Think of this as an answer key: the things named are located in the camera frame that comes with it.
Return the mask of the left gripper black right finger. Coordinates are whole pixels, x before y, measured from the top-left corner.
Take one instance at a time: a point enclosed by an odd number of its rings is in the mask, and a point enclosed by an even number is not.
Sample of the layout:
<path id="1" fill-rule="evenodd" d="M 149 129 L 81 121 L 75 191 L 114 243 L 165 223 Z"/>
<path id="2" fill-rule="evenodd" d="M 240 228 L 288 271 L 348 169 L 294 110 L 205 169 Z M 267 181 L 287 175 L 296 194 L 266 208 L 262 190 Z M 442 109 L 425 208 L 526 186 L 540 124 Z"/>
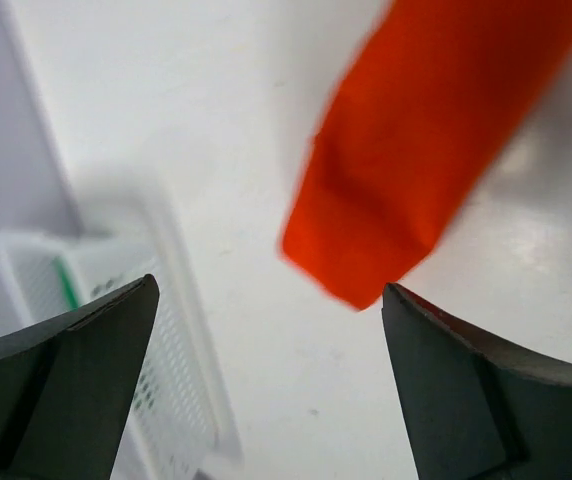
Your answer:
<path id="1" fill-rule="evenodd" d="M 399 284 L 382 295 L 421 479 L 572 479 L 572 363 L 461 320 Z"/>

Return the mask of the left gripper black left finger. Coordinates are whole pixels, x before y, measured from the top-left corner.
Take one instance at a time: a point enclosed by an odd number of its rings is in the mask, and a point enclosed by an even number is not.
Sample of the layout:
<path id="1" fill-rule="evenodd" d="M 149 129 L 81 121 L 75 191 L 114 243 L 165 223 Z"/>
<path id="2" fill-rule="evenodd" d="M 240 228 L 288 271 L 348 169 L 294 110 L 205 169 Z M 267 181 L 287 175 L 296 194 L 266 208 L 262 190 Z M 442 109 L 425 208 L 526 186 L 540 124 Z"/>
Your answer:
<path id="1" fill-rule="evenodd" d="M 110 477 L 158 301 L 147 274 L 0 337 L 0 479 Z"/>

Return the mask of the orange polo t shirt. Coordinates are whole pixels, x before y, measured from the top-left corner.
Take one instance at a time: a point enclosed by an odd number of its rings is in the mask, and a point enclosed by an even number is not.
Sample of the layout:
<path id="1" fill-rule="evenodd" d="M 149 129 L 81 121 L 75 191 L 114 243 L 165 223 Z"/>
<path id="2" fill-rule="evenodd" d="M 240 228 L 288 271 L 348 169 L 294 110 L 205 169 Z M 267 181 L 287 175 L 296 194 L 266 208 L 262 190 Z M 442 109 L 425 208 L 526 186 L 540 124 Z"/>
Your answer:
<path id="1" fill-rule="evenodd" d="M 396 1 L 339 83 L 283 255 L 357 310 L 427 257 L 572 51 L 572 1 Z"/>

